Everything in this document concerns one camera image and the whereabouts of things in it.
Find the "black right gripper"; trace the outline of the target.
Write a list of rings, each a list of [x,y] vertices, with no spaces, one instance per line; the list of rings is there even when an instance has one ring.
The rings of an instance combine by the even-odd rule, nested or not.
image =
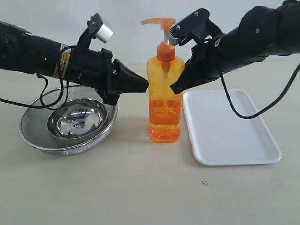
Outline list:
[[[216,39],[195,40],[191,58],[183,72],[170,87],[174,94],[212,82],[234,70],[234,38],[229,35]]]

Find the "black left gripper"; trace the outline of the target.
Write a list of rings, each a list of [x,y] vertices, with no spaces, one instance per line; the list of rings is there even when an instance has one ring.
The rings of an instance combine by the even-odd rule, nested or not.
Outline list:
[[[94,88],[103,102],[116,105],[122,93],[145,93],[148,81],[126,67],[120,60],[112,63],[112,52],[87,49],[71,50],[67,80]]]

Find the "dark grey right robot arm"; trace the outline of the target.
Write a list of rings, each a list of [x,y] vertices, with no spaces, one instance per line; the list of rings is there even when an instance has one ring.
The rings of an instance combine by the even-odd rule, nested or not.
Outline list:
[[[210,20],[208,10],[199,8],[170,28],[169,40],[179,46],[195,41],[183,72],[171,85],[179,94],[271,55],[299,53],[300,3],[286,0],[277,8],[256,6],[228,33]]]

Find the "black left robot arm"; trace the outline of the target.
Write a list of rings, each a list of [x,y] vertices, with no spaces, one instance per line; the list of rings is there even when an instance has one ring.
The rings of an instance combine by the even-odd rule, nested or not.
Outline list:
[[[6,22],[0,23],[0,67],[4,70],[62,78],[94,88],[105,104],[116,105],[120,94],[145,93],[149,83],[107,49],[89,49],[92,39],[107,41],[112,31],[95,19],[72,47],[32,35]]]

